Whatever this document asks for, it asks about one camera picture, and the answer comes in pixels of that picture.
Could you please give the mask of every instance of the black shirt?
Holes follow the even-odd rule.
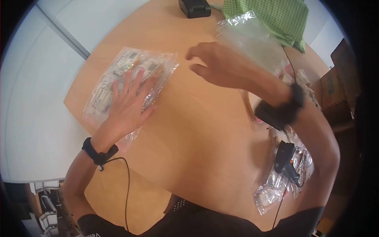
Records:
[[[188,201],[186,205],[167,213],[140,236],[311,236],[324,209],[317,207],[298,212],[280,220],[274,229],[262,232],[248,220],[214,212]],[[136,236],[95,214],[81,217],[78,225],[85,237]]]

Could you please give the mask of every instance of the white logo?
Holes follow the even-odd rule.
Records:
[[[96,234],[89,234],[86,237],[101,237],[98,233]]]

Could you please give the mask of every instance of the black cable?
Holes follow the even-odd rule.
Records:
[[[284,199],[284,193],[283,193],[283,195],[282,195],[282,200],[280,201],[278,211],[276,212],[276,216],[275,216],[275,220],[274,220],[274,223],[273,223],[273,227],[272,227],[272,229],[273,229],[274,226],[275,226],[276,218],[278,217],[278,213],[279,213],[279,210],[280,210],[280,206],[282,205],[282,201],[283,201],[283,199]]]
[[[128,162],[126,161],[125,158],[118,157],[118,158],[114,158],[114,159],[108,160],[104,164],[109,163],[109,162],[114,161],[114,160],[119,160],[119,159],[123,159],[125,161],[125,163],[126,163],[126,167],[128,168],[128,192],[126,193],[126,202],[125,202],[125,224],[126,224],[126,230],[129,231],[128,222],[126,220],[126,210],[127,210],[127,206],[128,206],[129,187],[130,187],[130,171],[129,171]]]
[[[298,82],[296,81],[295,69],[293,68],[293,65],[292,65],[292,63],[291,63],[290,58],[289,58],[288,55],[287,55],[287,52],[284,50],[283,45],[282,45],[282,49],[283,49],[285,55],[287,56],[287,59],[288,59],[288,61],[290,62],[290,65],[291,65],[291,67],[292,67],[293,76],[295,77],[295,83],[298,83]],[[284,131],[284,134],[287,136],[288,142],[291,142],[291,141],[290,141],[290,137],[289,137],[289,135],[288,135],[288,132],[287,132],[287,131]],[[276,216],[275,216],[275,220],[274,220],[274,224],[273,224],[272,229],[273,229],[274,226],[275,226],[276,218],[278,217],[278,213],[279,213],[279,210],[280,210],[280,206],[282,205],[282,201],[283,201],[283,199],[284,199],[284,196],[282,196],[282,200],[280,201],[279,208],[278,208],[278,211],[276,212]]]
[[[293,76],[295,77],[295,82],[296,82],[296,83],[298,83],[298,82],[296,81],[296,74],[295,74],[295,69],[293,68],[293,65],[292,65],[292,63],[291,63],[291,60],[290,60],[290,58],[289,58],[289,57],[288,57],[288,55],[287,55],[287,52],[284,50],[284,47],[283,47],[283,45],[282,45],[282,49],[283,49],[283,51],[284,51],[285,55],[287,56],[287,58],[288,58],[288,61],[290,62],[290,65],[291,65],[291,67],[292,67]]]

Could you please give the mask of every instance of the black wristband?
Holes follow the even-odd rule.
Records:
[[[280,105],[277,109],[278,117],[284,124],[292,124],[296,120],[298,111],[304,106],[303,89],[297,83],[291,85],[291,101]]]
[[[118,147],[116,145],[113,145],[107,153],[97,153],[92,147],[90,137],[83,142],[83,147],[81,149],[86,151],[88,156],[93,159],[95,165],[104,165],[107,160],[109,160],[118,152]]]
[[[298,84],[291,85],[291,101],[279,107],[272,107],[262,100],[255,109],[255,115],[262,121],[281,131],[296,120],[298,111],[304,106],[303,89]]]

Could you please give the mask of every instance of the handheld barcode scanner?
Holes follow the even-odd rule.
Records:
[[[278,174],[283,173],[292,183],[300,187],[300,175],[296,173],[291,162],[295,149],[295,144],[281,141],[275,156],[274,170]]]
[[[263,122],[271,125],[278,131],[285,134],[285,127],[291,124],[295,118],[297,111],[303,107],[303,93],[302,88],[294,83],[291,85],[292,98],[291,102],[285,103],[277,108],[272,107],[266,101],[260,99],[255,104],[251,104],[252,110],[256,117]],[[300,175],[296,173],[292,164],[292,157],[295,153],[295,145],[293,143],[286,143],[280,141],[278,151],[275,156],[274,170],[276,173],[283,173],[288,179],[300,187]]]

